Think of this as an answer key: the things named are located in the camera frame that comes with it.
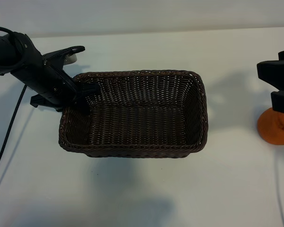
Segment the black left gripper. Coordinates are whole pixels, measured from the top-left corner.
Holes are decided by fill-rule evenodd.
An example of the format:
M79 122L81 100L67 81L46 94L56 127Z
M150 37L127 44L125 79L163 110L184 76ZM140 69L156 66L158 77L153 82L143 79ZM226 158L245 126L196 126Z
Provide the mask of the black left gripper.
M49 107L57 112L76 103L76 108L89 115L87 98L100 94L98 83L83 83L74 80L63 70L68 54L79 52L79 47L69 47L42 55L27 35L15 33L17 47L22 49L19 67L10 73L38 93L32 96L30 104Z

